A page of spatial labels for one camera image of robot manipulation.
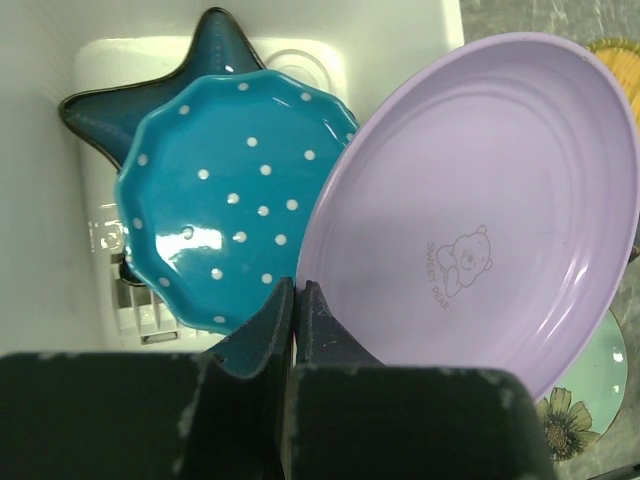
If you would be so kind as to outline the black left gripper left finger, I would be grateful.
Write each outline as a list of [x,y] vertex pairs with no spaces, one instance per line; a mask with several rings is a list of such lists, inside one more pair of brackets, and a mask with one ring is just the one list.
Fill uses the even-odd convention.
[[1,360],[5,479],[280,479],[294,286],[201,353]]

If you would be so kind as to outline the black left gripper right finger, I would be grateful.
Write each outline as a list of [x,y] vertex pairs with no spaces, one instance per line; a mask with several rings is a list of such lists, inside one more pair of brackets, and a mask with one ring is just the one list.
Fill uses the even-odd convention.
[[533,401],[513,375],[386,367],[308,282],[286,420],[294,479],[551,479]]

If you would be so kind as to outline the mint green flower plate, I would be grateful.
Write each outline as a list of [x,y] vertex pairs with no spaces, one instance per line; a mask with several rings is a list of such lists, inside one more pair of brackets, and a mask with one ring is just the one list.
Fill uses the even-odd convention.
[[564,377],[536,405],[553,461],[578,457],[606,433],[621,408],[627,377],[622,331],[608,312]]

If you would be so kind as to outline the turquoise polka dot plate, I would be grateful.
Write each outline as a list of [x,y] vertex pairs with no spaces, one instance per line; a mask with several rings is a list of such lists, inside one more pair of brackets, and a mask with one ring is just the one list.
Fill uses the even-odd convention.
[[236,330],[295,274],[357,128],[341,100],[274,70],[193,81],[141,120],[116,181],[127,266],[180,323]]

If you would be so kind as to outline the lavender round plate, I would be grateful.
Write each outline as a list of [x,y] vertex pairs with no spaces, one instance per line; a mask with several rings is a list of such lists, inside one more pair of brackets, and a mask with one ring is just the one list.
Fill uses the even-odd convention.
[[360,128],[297,283],[387,365],[495,368],[543,397],[582,351],[639,221],[639,139],[594,54],[543,33],[460,47]]

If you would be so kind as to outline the blue star-shaped dish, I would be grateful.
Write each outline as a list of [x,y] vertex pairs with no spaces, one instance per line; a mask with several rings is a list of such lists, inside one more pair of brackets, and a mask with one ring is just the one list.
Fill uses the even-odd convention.
[[72,133],[120,170],[143,117],[192,82],[206,75],[245,74],[265,68],[234,17],[213,7],[201,15],[186,57],[174,71],[148,81],[71,95],[59,104],[58,114]]

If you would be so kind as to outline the round woven bamboo mat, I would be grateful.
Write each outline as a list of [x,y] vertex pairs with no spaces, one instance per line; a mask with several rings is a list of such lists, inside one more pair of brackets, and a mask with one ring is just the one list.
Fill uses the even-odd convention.
[[639,123],[639,42],[627,38],[602,38],[586,45],[621,84]]

